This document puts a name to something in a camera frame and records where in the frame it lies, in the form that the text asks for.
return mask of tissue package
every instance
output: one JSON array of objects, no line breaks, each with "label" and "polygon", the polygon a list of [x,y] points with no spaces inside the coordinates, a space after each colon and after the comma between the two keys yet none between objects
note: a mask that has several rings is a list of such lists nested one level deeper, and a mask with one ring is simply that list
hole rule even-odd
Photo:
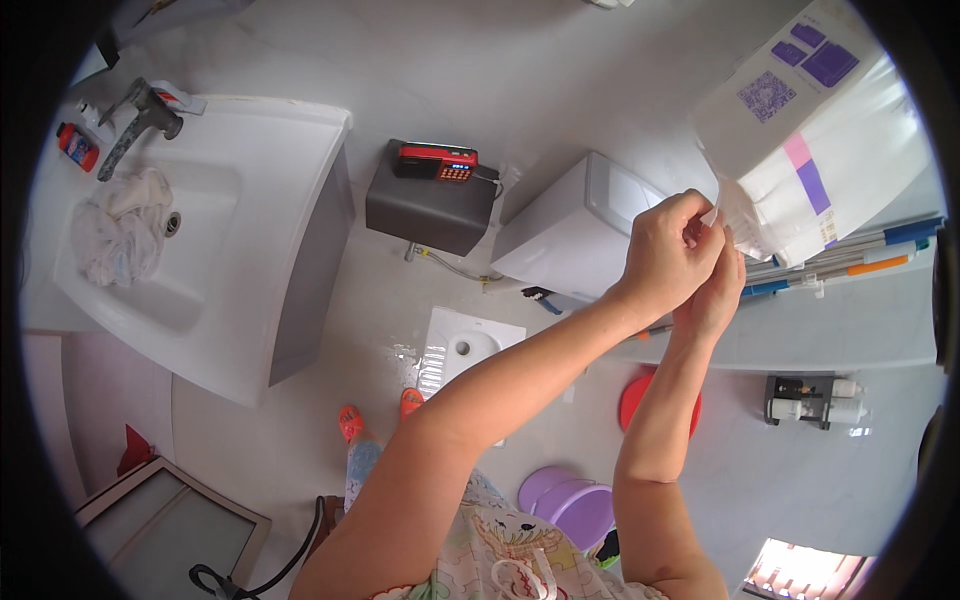
[{"label": "tissue package", "polygon": [[737,248],[784,266],[866,223],[930,160],[893,63],[837,0],[810,4],[690,118]]}]

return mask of slipper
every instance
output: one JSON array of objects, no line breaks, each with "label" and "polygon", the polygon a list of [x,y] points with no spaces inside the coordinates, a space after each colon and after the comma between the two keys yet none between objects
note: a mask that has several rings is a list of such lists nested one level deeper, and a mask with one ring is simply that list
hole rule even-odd
[{"label": "slipper", "polygon": [[407,388],[400,393],[400,422],[407,420],[410,413],[423,406],[423,394],[416,388]]},{"label": "slipper", "polygon": [[340,409],[340,433],[344,434],[347,442],[353,439],[353,436],[363,431],[363,417],[356,406],[348,404]]}]

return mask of sink drain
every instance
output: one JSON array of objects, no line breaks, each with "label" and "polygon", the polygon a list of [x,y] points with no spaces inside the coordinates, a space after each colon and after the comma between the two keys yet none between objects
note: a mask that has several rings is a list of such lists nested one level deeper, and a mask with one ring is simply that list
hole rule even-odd
[{"label": "sink drain", "polygon": [[173,237],[174,233],[177,232],[177,229],[180,228],[180,214],[178,212],[171,212],[170,216],[167,217],[167,225],[163,230],[164,237]]}]

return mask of red radio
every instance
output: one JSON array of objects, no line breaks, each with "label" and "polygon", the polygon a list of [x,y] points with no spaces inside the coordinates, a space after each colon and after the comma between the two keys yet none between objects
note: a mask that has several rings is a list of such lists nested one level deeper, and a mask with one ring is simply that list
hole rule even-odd
[{"label": "red radio", "polygon": [[415,180],[466,181],[477,166],[477,151],[462,146],[407,142],[400,146],[394,175]]}]

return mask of faucet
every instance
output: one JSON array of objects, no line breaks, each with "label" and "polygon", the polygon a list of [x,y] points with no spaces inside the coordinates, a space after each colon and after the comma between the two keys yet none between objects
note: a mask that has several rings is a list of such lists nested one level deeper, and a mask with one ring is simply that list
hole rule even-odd
[{"label": "faucet", "polygon": [[127,126],[127,130],[113,144],[110,154],[107,155],[104,164],[100,167],[100,171],[97,173],[97,179],[100,181],[109,181],[113,177],[113,170],[117,163],[127,153],[136,138],[148,128],[156,127],[163,132],[163,137],[173,139],[177,137],[180,128],[183,127],[183,118],[174,114],[154,89],[150,87],[147,80],[142,77],[136,78],[130,85],[130,89],[127,90],[127,95],[104,113],[104,116],[100,119],[100,125],[106,123],[116,108],[125,102],[134,105],[137,114]]}]

